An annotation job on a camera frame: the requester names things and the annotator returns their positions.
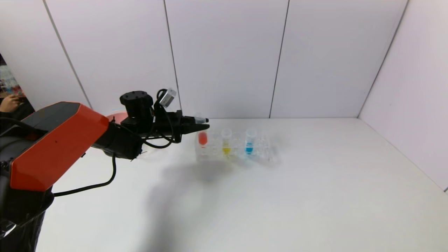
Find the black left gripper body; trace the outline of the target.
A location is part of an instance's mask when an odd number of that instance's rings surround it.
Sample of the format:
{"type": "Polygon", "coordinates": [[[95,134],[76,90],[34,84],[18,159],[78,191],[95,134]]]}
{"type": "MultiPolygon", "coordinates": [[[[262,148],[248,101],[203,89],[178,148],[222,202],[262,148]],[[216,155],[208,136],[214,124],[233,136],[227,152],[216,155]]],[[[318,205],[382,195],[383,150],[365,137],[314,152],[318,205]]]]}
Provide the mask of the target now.
{"type": "Polygon", "coordinates": [[[167,139],[172,143],[180,143],[182,116],[182,110],[175,112],[155,110],[155,136],[167,139]]]}

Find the bystander bare hand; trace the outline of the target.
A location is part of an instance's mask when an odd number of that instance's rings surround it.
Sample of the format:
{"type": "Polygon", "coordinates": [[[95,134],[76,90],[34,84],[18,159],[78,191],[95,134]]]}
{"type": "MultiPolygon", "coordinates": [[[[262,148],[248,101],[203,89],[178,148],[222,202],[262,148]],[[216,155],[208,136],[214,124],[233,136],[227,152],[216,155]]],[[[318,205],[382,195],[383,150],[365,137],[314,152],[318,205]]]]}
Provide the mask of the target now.
{"type": "Polygon", "coordinates": [[[2,113],[12,113],[21,105],[20,97],[9,95],[1,99],[0,111],[2,113]]]}

